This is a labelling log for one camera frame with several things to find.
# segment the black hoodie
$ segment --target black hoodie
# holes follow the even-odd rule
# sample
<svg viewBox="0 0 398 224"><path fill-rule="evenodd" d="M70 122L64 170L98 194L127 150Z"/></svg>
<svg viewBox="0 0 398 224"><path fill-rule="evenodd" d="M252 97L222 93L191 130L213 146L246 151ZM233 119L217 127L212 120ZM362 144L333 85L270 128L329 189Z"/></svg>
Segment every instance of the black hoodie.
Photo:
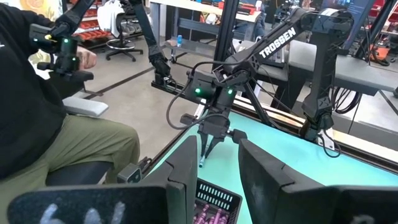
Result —
<svg viewBox="0 0 398 224"><path fill-rule="evenodd" d="M34 12L0 3L0 180L33 164L53 143L66 112L57 91L36 75L29 26L52 26Z"/></svg>

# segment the olive green pants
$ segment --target olive green pants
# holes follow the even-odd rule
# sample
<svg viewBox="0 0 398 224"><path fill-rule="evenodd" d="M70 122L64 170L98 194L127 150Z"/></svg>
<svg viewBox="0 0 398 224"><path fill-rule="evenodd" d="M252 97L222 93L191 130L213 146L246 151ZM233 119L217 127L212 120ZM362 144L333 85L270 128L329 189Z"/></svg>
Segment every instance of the olive green pants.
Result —
<svg viewBox="0 0 398 224"><path fill-rule="evenodd" d="M62 130L45 154L31 166L0 181L0 223L16 196L45 187L49 172L81 162L112 162L107 183L116 183L119 171L139 159L137 132L129 126L98 118L68 115Z"/></svg>

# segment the hand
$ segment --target hand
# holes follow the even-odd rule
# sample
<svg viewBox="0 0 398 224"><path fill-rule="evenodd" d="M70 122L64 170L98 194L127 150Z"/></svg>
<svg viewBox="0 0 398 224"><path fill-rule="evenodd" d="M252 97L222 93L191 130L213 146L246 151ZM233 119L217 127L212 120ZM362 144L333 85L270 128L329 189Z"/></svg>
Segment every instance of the hand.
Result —
<svg viewBox="0 0 398 224"><path fill-rule="evenodd" d="M79 70L89 69L97 64L97 55L83 47L77 48L77 56L80 59Z"/></svg>

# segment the leader arm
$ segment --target leader arm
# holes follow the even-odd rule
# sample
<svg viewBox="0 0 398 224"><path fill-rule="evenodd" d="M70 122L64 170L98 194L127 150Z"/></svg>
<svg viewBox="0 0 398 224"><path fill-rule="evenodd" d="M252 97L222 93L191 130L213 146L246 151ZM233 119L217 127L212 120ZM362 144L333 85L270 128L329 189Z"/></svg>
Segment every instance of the leader arm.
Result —
<svg viewBox="0 0 398 224"><path fill-rule="evenodd" d="M142 29L142 34L148 45L149 62L155 68L155 82L158 85L167 86L167 84L173 82L170 74L169 60L165 57L162 48L156 41L144 4L142 0L129 0L129 2L135 10L138 23Z"/></svg>
<svg viewBox="0 0 398 224"><path fill-rule="evenodd" d="M39 62L39 70L53 70L68 81L84 82L94 79L91 72L79 71L80 59L77 56L78 37L72 37L80 25L86 11L94 3L94 0L79 0L70 10L62 14L53 28L31 24L29 39L34 47L37 47L57 59L50 63Z"/></svg>

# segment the blue bottle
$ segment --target blue bottle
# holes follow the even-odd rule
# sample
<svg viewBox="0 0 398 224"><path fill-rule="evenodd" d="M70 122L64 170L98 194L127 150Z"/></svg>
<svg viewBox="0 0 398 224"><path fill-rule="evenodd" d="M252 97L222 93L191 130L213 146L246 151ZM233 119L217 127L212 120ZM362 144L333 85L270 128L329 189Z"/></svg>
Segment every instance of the blue bottle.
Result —
<svg viewBox="0 0 398 224"><path fill-rule="evenodd" d="M177 47L181 47L181 44L182 44L182 36L178 35L177 36Z"/></svg>

